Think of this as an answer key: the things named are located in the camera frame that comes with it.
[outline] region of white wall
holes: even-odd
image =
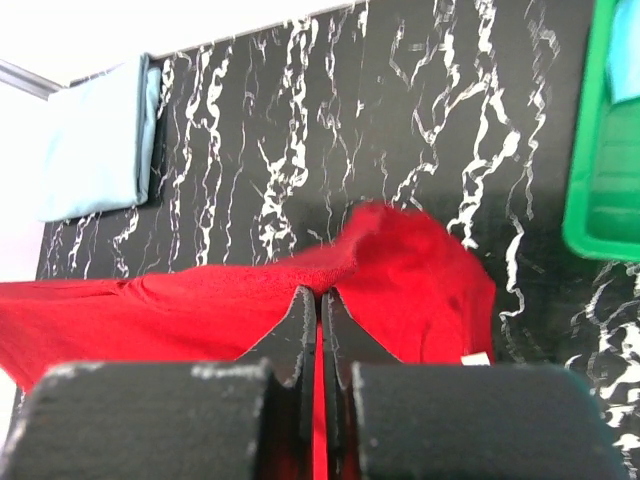
[[[32,220],[30,174],[40,158],[45,106],[43,100],[0,83],[0,282],[35,278],[44,225]],[[0,445],[15,391],[0,370]]]
[[[0,58],[68,84],[140,52],[159,55],[349,0],[59,0],[2,6]]]

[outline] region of white ceiling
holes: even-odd
[[[20,7],[0,7],[0,59],[66,85],[140,52],[160,55],[349,2],[115,0],[99,3],[108,6],[93,6],[94,2],[86,0],[46,3],[27,0]]]

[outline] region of red towel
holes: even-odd
[[[0,284],[0,364],[29,391],[68,361],[233,360],[285,315],[298,285],[317,295],[335,285],[404,362],[492,358],[495,287],[480,263],[428,215],[365,204],[335,244],[264,267]]]

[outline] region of light blue fabric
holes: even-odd
[[[640,98],[640,0],[618,3],[611,33],[609,77],[613,103]]]
[[[49,97],[40,220],[147,201],[159,98],[160,71],[147,55]]]

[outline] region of white veining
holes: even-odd
[[[191,58],[189,58],[188,55],[185,55],[180,52],[176,53],[175,60],[174,60],[174,67],[179,60],[180,60],[180,63],[183,63],[182,61],[186,60],[187,69],[189,71],[192,70],[193,64],[192,64]],[[173,144],[172,151],[167,153],[167,155],[169,156],[168,163],[172,165],[176,165],[176,169],[174,170],[175,178],[173,179],[172,185],[171,185],[173,188],[173,196],[169,200],[169,221],[171,225],[171,245],[170,245],[169,259],[168,259],[169,272],[174,271],[173,262],[178,258],[178,254],[180,253],[180,216],[182,213],[182,204],[181,204],[182,190],[180,187],[186,180],[187,175],[189,174],[189,170],[191,168],[191,148],[189,147],[189,142],[191,140],[191,127],[193,124],[193,116],[195,114],[195,109],[197,108],[196,103],[199,102],[200,90],[202,89],[202,83],[198,84],[198,78],[199,78],[198,73],[200,72],[199,68],[200,68],[200,62],[196,61],[197,70],[196,70],[196,75],[194,79],[194,84],[192,87],[192,93],[189,96],[189,100],[188,100],[186,109],[184,111],[184,115],[187,120],[187,125],[185,127],[183,136],[181,135],[181,132],[180,132],[181,115],[179,115],[182,112],[179,112],[178,110],[178,102],[173,102],[173,105],[172,105],[173,108],[171,109],[171,113],[170,113],[170,118],[173,122],[173,127],[176,131],[177,138]],[[187,86],[187,82],[186,81],[182,82],[182,85],[181,85],[182,88],[181,88],[181,91],[179,92],[179,96],[183,94],[186,86]],[[178,151],[180,150],[180,147],[182,147],[181,153],[185,158],[185,164],[184,164],[184,167],[180,165],[180,167],[182,168],[178,169],[177,160],[179,158]]]
[[[476,73],[478,81],[476,88],[482,88],[484,100],[480,108],[480,126],[473,144],[473,160],[462,171],[462,202],[458,208],[458,216],[447,225],[451,231],[454,226],[462,225],[464,236],[462,245],[465,248],[478,248],[473,239],[473,217],[481,206],[484,195],[484,180],[495,173],[502,162],[515,155],[518,150],[521,134],[505,113],[502,102],[504,89],[500,87],[498,64],[495,59],[495,49],[491,42],[491,34],[496,17],[496,7],[492,0],[475,2],[480,17],[478,28],[478,53],[476,55]],[[491,108],[498,122],[509,129],[505,137],[502,150],[491,159],[482,158],[480,145],[489,130],[487,108]]]
[[[364,9],[358,14],[358,28],[362,34],[362,38],[367,36],[367,22],[369,19],[369,0],[365,2]]]
[[[538,0],[532,0],[529,7],[525,11],[525,21],[527,22],[531,45],[534,53],[534,61],[532,64],[534,89],[530,94],[530,105],[535,107],[536,128],[528,138],[527,145],[529,154],[523,165],[522,175],[520,179],[513,185],[509,192],[506,206],[506,216],[511,221],[515,230],[515,236],[511,240],[511,244],[507,248],[505,260],[507,263],[507,287],[506,290],[515,295],[518,301],[518,308],[515,310],[504,310],[500,312],[502,320],[502,332],[508,340],[509,352],[517,360],[523,361],[520,353],[518,353],[515,343],[511,337],[510,320],[518,317],[525,310],[525,298],[522,289],[518,287],[518,249],[522,238],[525,234],[523,222],[533,219],[533,194],[531,185],[533,183],[533,165],[536,153],[539,147],[537,135],[545,126],[547,118],[547,109],[551,102],[551,90],[547,87],[547,74],[551,66],[560,53],[560,45],[553,31],[545,26],[545,6]],[[521,181],[525,180],[524,195],[527,200],[527,208],[525,219],[518,215],[516,209],[512,206],[512,200],[516,188],[519,187]]]
[[[46,246],[47,253],[44,265],[40,269],[40,275],[44,278],[55,278],[58,276],[60,249],[63,247],[62,235],[64,233],[64,227],[67,226],[69,226],[68,220],[60,222],[57,225],[54,223],[48,226],[48,229],[51,230],[51,237],[48,242],[49,244]]]
[[[202,55],[202,69],[204,70],[209,64],[212,50],[205,51]],[[199,234],[196,235],[196,265],[206,265],[209,263],[209,252],[211,250],[211,229],[214,226],[216,207],[218,204],[218,192],[222,184],[222,161],[220,159],[220,146],[222,139],[218,130],[220,122],[220,107],[216,103],[222,94],[222,81],[229,70],[229,62],[233,54],[232,44],[229,44],[225,52],[224,59],[220,66],[213,69],[211,74],[211,84],[206,97],[206,107],[208,117],[200,121],[200,126],[209,132],[209,145],[207,149],[207,169],[202,176],[200,185],[204,190],[204,205],[202,212],[197,220],[197,228]],[[213,193],[209,192],[210,175],[215,174],[215,186]]]
[[[396,193],[391,199],[393,205],[407,208],[410,205],[422,209],[422,205],[416,198],[416,191],[419,185],[419,178],[423,174],[435,175],[440,165],[437,145],[438,135],[447,124],[449,115],[453,109],[463,102],[482,91],[477,82],[472,82],[463,91],[454,95],[455,89],[460,84],[460,65],[455,62],[455,27],[456,27],[456,0],[437,0],[433,5],[433,30],[427,36],[423,45],[422,58],[416,62],[413,71],[409,74],[404,72],[395,59],[400,43],[405,35],[405,21],[401,20],[395,39],[391,45],[391,56],[389,66],[396,72],[407,86],[408,90],[416,86],[416,81],[421,71],[442,53],[442,62],[446,71],[446,81],[442,92],[436,96],[433,104],[428,108],[430,113],[428,119],[425,118],[423,110],[423,93],[420,94],[419,101],[412,112],[411,131],[414,135],[419,135],[424,147],[420,151],[419,164],[413,168],[400,182]],[[431,87],[428,78],[423,80],[420,86],[425,89],[427,85]]]
[[[286,65],[277,93],[278,98],[285,92],[290,96],[291,120],[282,157],[275,161],[269,159],[264,148],[265,140],[258,140],[258,149],[269,172],[269,181],[263,193],[264,203],[260,214],[254,218],[257,237],[263,251],[254,256],[254,265],[266,263],[278,256],[287,256],[296,245],[297,236],[284,212],[284,204],[297,188],[305,184],[309,175],[305,144],[308,135],[305,74],[309,66],[309,54],[315,46],[317,35],[318,21],[315,18],[292,21],[286,48]],[[293,58],[295,51],[298,52],[297,68]]]
[[[322,182],[322,195],[324,197],[325,210],[327,211],[327,221],[325,227],[326,238],[329,241],[333,241],[333,233],[331,232],[331,221],[333,218],[333,206],[331,204],[331,187],[329,184],[329,165],[327,162],[331,162],[334,160],[334,153],[340,151],[344,159],[346,160],[346,169],[344,177],[342,178],[342,191],[345,196],[347,193],[346,179],[349,177],[349,174],[353,171],[353,161],[354,157],[349,152],[349,148],[347,147],[347,142],[345,141],[341,128],[342,124],[340,122],[340,115],[342,113],[342,102],[340,100],[340,96],[338,93],[338,88],[336,85],[336,55],[335,49],[338,44],[340,37],[342,35],[342,30],[344,28],[345,22],[348,20],[349,16],[353,13],[351,9],[342,10],[340,12],[340,16],[338,21],[334,21],[333,17],[329,19],[329,27],[327,33],[327,41],[329,43],[329,49],[325,54],[324,59],[324,67],[325,72],[327,74],[327,78],[331,84],[331,96],[327,100],[323,100],[318,107],[318,113],[316,115],[316,121],[322,125],[323,128],[331,132],[331,146],[327,149],[327,151],[322,155],[322,172],[323,172],[323,182]],[[359,18],[359,23],[366,23],[366,16]],[[366,29],[366,24],[364,26],[360,25],[360,28]]]
[[[68,259],[67,267],[69,268],[69,271],[73,272],[76,268],[78,268],[78,251],[80,250],[80,246],[82,245],[82,240],[84,239],[84,232],[86,228],[89,226],[89,224],[93,220],[96,220],[96,216],[98,216],[99,218],[99,215],[100,214],[92,213],[78,220],[78,224],[76,225],[76,236],[73,240],[71,251],[67,256],[67,259]],[[96,226],[95,226],[96,230],[98,229],[98,222],[99,220],[96,220]],[[90,262],[91,262],[91,251],[89,251],[89,263]]]
[[[115,268],[117,271],[117,275],[121,278],[128,278],[130,273],[125,254],[122,251],[122,244],[129,240],[129,237],[131,237],[131,235],[138,229],[138,223],[140,220],[138,207],[132,207],[127,210],[125,218],[129,219],[128,225],[124,227],[124,229],[118,235],[114,236],[113,240],[111,241],[111,246],[113,247]]]
[[[167,108],[167,104],[171,100],[171,90],[173,88],[173,81],[175,80],[173,62],[173,57],[169,57],[162,63],[162,77],[160,80],[160,104],[158,105],[158,113],[156,116],[157,119],[160,119],[160,117],[164,113],[164,109]]]
[[[572,336],[576,338],[583,328],[596,328],[598,332],[597,351],[589,355],[586,374],[593,384],[593,394],[604,400],[607,424],[616,435],[615,446],[622,453],[625,466],[631,478],[638,477],[638,467],[631,455],[640,448],[640,435],[629,431],[629,421],[638,416],[638,395],[640,387],[640,296],[635,288],[638,264],[606,262],[597,272],[593,281],[592,296],[582,310],[571,318]],[[620,290],[620,274],[632,282],[628,292]],[[611,300],[606,296],[615,295],[620,299],[617,308],[611,310]],[[567,368],[577,368],[577,364],[587,354],[577,354],[565,362]],[[598,374],[596,367],[607,364],[612,359],[621,360],[624,368],[616,375],[607,371],[605,377]]]

